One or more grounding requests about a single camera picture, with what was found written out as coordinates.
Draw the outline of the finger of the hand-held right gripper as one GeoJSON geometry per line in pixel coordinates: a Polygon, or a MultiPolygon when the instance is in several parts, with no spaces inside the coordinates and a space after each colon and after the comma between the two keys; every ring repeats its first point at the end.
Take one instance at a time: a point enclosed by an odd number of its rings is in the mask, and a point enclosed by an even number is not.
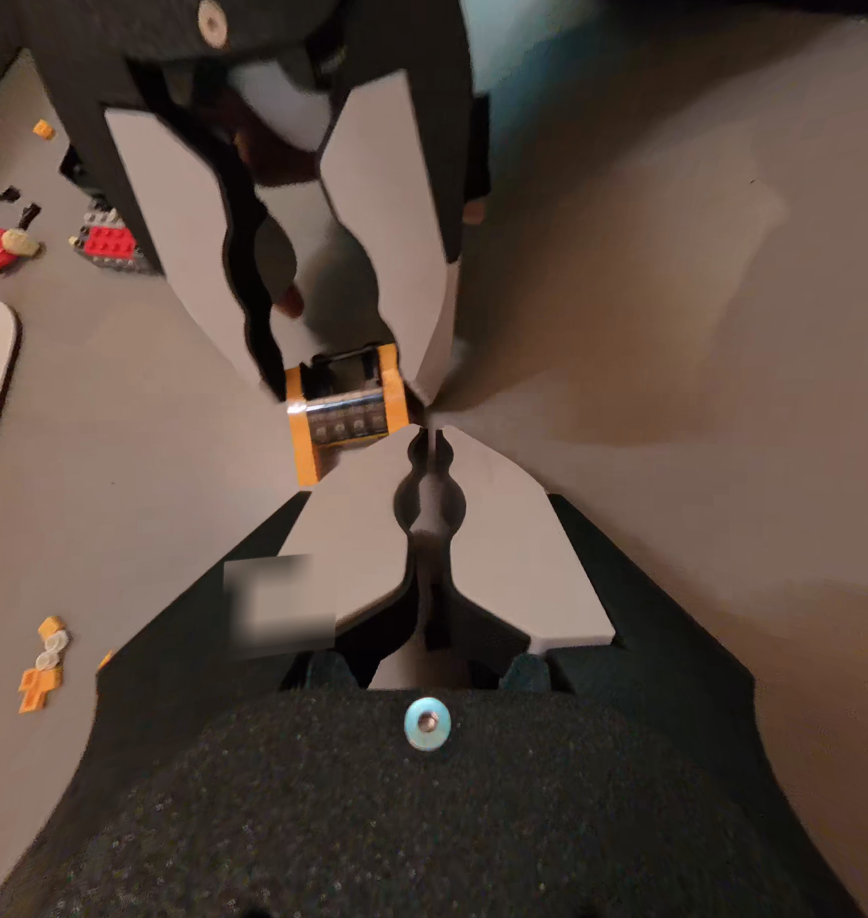
{"type": "Polygon", "coordinates": [[[238,153],[185,109],[109,108],[105,119],[170,288],[239,375],[283,403],[285,367],[256,258],[268,211],[238,153]]]}
{"type": "Polygon", "coordinates": [[[348,93],[320,178],[371,262],[405,384],[430,407],[450,372],[462,262],[444,250],[405,71],[348,93]]]}

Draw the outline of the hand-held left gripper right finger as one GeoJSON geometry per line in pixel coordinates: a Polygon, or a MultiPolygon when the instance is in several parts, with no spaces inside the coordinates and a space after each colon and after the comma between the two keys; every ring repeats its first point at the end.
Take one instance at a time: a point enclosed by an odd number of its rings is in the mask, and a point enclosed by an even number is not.
{"type": "Polygon", "coordinates": [[[514,660],[606,648],[616,630],[543,486],[457,427],[436,433],[447,533],[431,648],[496,689],[514,660]]]}

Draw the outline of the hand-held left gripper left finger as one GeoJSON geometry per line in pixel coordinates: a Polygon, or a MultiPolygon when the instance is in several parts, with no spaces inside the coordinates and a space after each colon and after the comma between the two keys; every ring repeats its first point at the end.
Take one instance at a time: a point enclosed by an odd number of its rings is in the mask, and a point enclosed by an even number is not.
{"type": "Polygon", "coordinates": [[[351,453],[313,488],[280,550],[299,559],[305,635],[363,689],[417,631],[411,530],[427,469],[428,430],[416,424],[351,453]]]}

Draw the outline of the orange black lego subassembly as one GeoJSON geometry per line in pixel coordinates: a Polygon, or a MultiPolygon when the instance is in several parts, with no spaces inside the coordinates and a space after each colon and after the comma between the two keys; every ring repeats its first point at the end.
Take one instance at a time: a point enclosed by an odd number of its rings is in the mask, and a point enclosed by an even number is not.
{"type": "Polygon", "coordinates": [[[330,456],[384,438],[409,423],[394,343],[319,354],[286,371],[287,417],[301,487],[326,474],[330,456]]]}

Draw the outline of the partly built lego car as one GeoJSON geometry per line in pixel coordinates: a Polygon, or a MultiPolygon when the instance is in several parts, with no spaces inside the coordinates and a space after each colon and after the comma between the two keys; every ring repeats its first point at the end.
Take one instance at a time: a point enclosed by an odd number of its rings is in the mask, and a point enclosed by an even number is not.
{"type": "Polygon", "coordinates": [[[161,275],[162,271],[143,252],[72,144],[64,154],[59,172],[89,200],[79,231],[69,238],[72,251],[84,261],[107,270],[161,275]]]}

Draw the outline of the person's right hand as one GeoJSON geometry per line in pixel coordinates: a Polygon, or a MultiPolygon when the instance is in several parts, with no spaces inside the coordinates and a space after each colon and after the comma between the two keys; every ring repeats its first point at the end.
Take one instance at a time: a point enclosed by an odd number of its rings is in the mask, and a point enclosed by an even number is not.
{"type": "Polygon", "coordinates": [[[275,133],[235,91],[223,89],[216,111],[258,186],[294,186],[318,179],[315,154],[275,133]]]}

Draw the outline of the cluster of orange white pieces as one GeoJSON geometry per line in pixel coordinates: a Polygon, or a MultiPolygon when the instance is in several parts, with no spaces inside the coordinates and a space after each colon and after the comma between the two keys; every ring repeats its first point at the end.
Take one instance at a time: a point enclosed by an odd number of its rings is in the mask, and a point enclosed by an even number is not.
{"type": "Polygon", "coordinates": [[[46,617],[37,629],[40,650],[33,665],[26,669],[17,688],[17,713],[27,715],[44,710],[49,696],[64,683],[65,663],[74,638],[59,615],[46,617]]]}

